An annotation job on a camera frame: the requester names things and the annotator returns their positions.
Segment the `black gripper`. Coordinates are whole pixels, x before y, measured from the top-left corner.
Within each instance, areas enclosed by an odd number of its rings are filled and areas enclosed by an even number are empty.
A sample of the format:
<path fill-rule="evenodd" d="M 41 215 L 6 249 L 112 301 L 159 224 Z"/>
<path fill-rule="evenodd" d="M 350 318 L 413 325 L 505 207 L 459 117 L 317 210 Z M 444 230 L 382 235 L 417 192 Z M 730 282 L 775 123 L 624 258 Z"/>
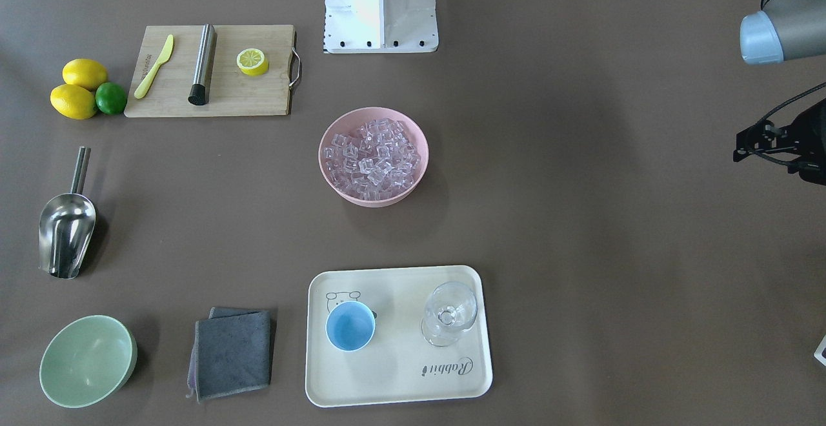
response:
<path fill-rule="evenodd" d="M 791 124 L 777 127 L 767 118 L 736 136 L 732 160 L 758 156 L 783 165 L 803 181 L 825 185 L 825 101 L 797 115 Z"/>

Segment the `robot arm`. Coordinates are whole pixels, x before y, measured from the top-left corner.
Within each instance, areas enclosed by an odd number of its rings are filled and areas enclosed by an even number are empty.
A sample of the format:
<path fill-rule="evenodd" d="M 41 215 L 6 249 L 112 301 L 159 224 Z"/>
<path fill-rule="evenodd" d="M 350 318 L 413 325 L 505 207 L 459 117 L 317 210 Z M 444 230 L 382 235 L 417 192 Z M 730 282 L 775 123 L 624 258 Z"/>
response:
<path fill-rule="evenodd" d="M 748 65 L 778 64 L 825 52 L 825 0 L 760 0 L 760 9 L 741 20 L 741 58 Z M 823 90 L 819 84 L 768 111 L 736 136 L 732 159 L 757 156 L 783 165 L 803 181 L 825 184 L 825 103 L 823 100 L 779 127 L 776 112 Z"/>

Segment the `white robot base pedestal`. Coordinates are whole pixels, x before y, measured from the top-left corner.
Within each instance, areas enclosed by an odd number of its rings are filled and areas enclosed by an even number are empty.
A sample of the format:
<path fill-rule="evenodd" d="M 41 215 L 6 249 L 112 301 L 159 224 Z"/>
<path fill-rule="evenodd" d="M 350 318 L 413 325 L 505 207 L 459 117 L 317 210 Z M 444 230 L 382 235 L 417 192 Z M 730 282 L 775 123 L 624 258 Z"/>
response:
<path fill-rule="evenodd" d="M 436 0 L 325 0 L 324 53 L 418 54 L 438 47 Z"/>

